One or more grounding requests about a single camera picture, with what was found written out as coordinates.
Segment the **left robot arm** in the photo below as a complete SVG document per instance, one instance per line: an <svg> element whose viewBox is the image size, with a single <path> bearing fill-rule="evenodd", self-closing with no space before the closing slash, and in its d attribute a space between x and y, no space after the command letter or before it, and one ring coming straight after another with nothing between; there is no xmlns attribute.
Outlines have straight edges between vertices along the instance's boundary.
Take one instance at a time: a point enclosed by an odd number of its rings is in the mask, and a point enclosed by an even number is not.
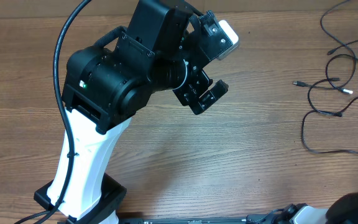
<svg viewBox="0 0 358 224"><path fill-rule="evenodd" d="M119 26L67 62L58 78L64 24L53 56L53 82L65 138L55 178L36 191L43 218L62 212L67 223L117 223L126 189L106 173L112 151L132 117L158 91L171 90L201 114L228 91L204 71L238 45L239 37L214 13L186 1L139 1L128 26Z"/></svg>

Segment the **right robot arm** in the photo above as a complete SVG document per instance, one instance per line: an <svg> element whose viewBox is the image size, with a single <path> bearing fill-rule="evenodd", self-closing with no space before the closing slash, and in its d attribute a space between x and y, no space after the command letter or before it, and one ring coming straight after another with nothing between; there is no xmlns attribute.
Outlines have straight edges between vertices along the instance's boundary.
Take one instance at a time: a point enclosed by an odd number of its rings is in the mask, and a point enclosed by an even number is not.
<svg viewBox="0 0 358 224"><path fill-rule="evenodd" d="M305 203L289 205L272 221L305 224L358 224L358 192L347 194L329 208L314 208Z"/></svg>

